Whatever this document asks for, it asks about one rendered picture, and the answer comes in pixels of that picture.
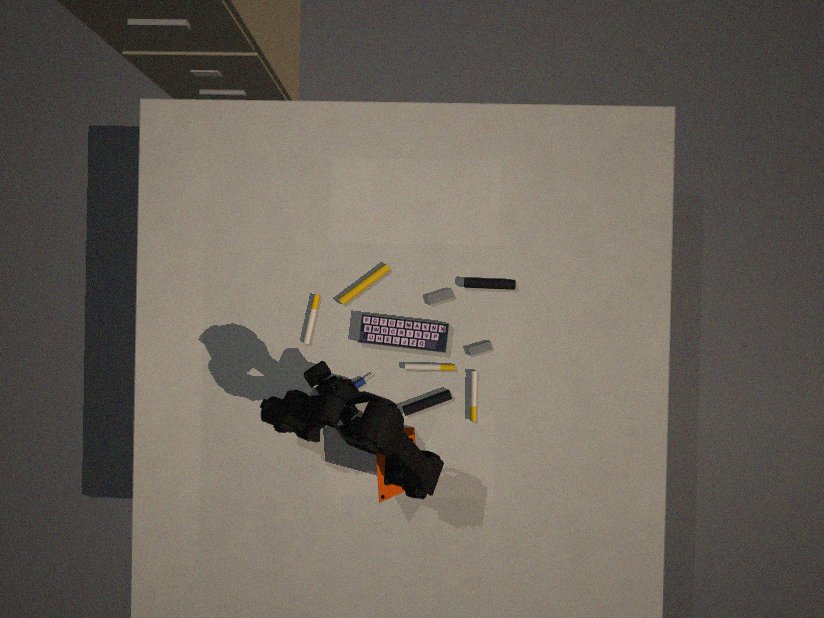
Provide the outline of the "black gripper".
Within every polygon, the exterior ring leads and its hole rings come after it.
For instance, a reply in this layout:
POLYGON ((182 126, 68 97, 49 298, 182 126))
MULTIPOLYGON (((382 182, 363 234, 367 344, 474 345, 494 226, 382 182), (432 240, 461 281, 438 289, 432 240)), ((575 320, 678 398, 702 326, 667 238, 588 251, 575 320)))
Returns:
MULTIPOLYGON (((328 391, 331 390, 330 385, 338 379, 335 375, 331 376, 331 370, 324 361, 317 363, 316 365, 305 371, 303 376, 311 388, 318 384, 318 386, 315 388, 319 395, 327 394, 328 391), (328 378, 329 376, 331 377, 328 378)), ((358 409, 354 405, 350 409, 349 413, 347 413, 344 417, 340 418, 340 420, 344 424, 339 426, 340 429, 343 431, 345 436, 352 439, 354 432, 361 419, 361 417, 357 416, 353 420, 350 420, 356 414, 358 414, 358 409)))

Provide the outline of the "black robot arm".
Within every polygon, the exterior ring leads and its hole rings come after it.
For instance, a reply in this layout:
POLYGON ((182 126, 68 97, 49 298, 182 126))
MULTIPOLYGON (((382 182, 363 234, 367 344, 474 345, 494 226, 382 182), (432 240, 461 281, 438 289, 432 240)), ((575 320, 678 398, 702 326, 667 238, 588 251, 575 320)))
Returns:
POLYGON ((294 432, 307 441, 320 442, 320 430, 328 425, 344 441, 371 454, 385 455, 384 485, 402 487, 406 496, 425 499, 432 496, 444 462, 440 456, 421 451, 404 433, 404 417, 397 405, 386 398, 362 391, 340 377, 324 395, 309 396, 294 390, 284 399, 270 397, 260 405, 261 420, 274 425, 279 433, 294 432), (368 402, 354 432, 345 436, 337 425, 340 418, 359 403, 368 402), (386 483, 387 482, 387 483, 386 483))

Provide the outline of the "keyboard with white letter keys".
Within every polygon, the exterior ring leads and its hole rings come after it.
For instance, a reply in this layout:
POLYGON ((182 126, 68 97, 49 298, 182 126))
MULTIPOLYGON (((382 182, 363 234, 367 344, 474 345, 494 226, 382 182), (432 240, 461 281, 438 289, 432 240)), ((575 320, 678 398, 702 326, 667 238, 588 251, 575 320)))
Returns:
POLYGON ((446 353, 449 325, 361 313, 357 343, 446 353))

